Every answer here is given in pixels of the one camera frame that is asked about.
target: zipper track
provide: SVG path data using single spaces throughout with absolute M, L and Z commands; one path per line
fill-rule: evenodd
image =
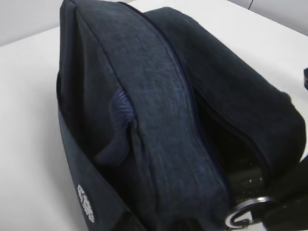
M 124 2 L 119 2 L 120 4 L 122 5 L 125 5 L 126 7 L 132 9 L 134 12 L 136 12 L 137 14 L 139 14 L 141 17 L 143 17 L 146 21 L 148 21 L 159 33 L 160 35 L 164 38 L 165 42 L 168 44 L 169 48 L 171 49 L 176 61 L 177 61 L 177 64 L 178 66 L 180 67 L 180 72 L 182 74 L 182 76 L 184 76 L 184 80 L 186 82 L 186 86 L 188 88 L 188 92 L 190 94 L 190 101 L 191 101 L 191 104 L 192 104 L 192 110 L 193 110 L 193 116 L 195 118 L 195 121 L 196 121 L 196 125 L 197 125 L 197 130 L 198 130 L 198 133 L 199 133 L 199 136 L 201 137 L 201 141 L 203 143 L 203 146 L 205 147 L 205 149 L 207 150 L 209 156 L 211 157 L 212 159 L 212 162 L 214 163 L 214 165 L 217 167 L 217 170 L 218 170 L 218 174 L 220 175 L 221 179 L 223 180 L 224 182 L 224 185 L 226 187 L 226 190 L 227 190 L 227 194 L 228 194 L 228 204 L 230 207 L 234 206 L 234 202 L 235 202 L 235 197 L 233 195 L 233 191 L 232 191 L 232 187 L 230 185 L 230 182 L 229 180 L 227 179 L 227 177 L 224 175 L 224 171 L 222 169 L 222 166 L 221 164 L 219 163 L 219 161 L 217 160 L 217 158 L 209 151 L 210 148 L 209 148 L 209 145 L 207 145 L 206 141 L 205 141 L 205 136 L 204 136 L 204 133 L 201 129 L 201 124 L 200 124 L 200 120 L 199 120 L 199 116 L 198 116 L 198 113 L 197 113 L 197 106 L 196 106 L 196 101 L 195 101 L 195 97 L 194 97 L 194 93 L 193 93 L 193 88 L 185 74 L 185 71 L 184 71 L 184 68 L 180 62 L 180 59 L 177 55 L 177 53 L 175 52 L 175 49 L 173 48 L 173 46 L 171 45 L 170 41 L 168 40 L 168 38 L 165 36 L 165 34 L 161 31 L 161 29 L 155 24 L 153 23 L 146 15 L 144 15 L 142 12 L 138 11 L 137 9 L 135 9 L 134 7 L 124 3 Z

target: fabric bag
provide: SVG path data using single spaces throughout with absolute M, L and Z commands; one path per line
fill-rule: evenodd
M 290 97 L 193 19 L 93 0 L 60 17 L 59 122 L 89 230 L 224 230 L 298 163 Z

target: denim fabric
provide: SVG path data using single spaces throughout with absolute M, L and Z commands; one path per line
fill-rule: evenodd
M 61 8 L 59 120 L 73 182 L 94 205 L 89 230 L 110 231 L 129 212 L 112 184 L 149 231 L 181 218 L 221 231 L 230 194 L 190 83 L 253 141 L 271 177 L 298 161 L 304 121 L 194 20 L 172 9 L 145 15 L 155 25 L 120 3 L 64 0 Z
M 171 8 L 146 12 L 173 46 L 187 77 L 207 104 L 240 131 L 265 180 L 300 160 L 305 121 L 290 97 L 277 90 L 192 18 Z
M 193 217 L 204 229 L 222 230 L 229 210 L 226 186 L 200 137 L 192 92 L 168 44 L 150 23 L 119 3 L 66 4 L 76 5 L 81 45 L 75 49 L 83 51 L 84 59 L 79 93 L 83 152 L 92 156 L 114 138 L 108 108 L 123 89 L 136 114 L 128 133 L 136 163 L 131 174 L 138 181 L 126 178 L 126 183 L 142 195 L 135 205 L 142 220 L 153 230 L 167 230 L 176 219 Z M 65 89 L 61 98 L 66 101 Z
M 125 231 L 125 229 L 117 229 L 118 222 L 125 214 L 131 214 L 131 210 L 78 147 L 65 123 L 61 110 L 59 110 L 59 123 L 75 189 L 79 184 L 83 187 L 94 212 L 94 223 L 91 223 L 84 214 L 88 229 L 90 231 Z M 130 231 L 146 231 L 146 228 L 137 219 L 134 220 L 134 224 L 130 228 Z

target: bag strap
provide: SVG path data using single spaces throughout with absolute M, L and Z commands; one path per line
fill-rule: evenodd
M 268 231 L 308 230 L 308 157 L 268 188 L 278 204 L 263 216 Z

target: white table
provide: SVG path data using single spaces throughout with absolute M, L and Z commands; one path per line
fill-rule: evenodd
M 178 9 L 215 35 L 308 120 L 308 37 L 226 0 L 137 0 Z M 0 230 L 86 231 L 64 155 L 55 82 L 59 28 L 0 47 Z

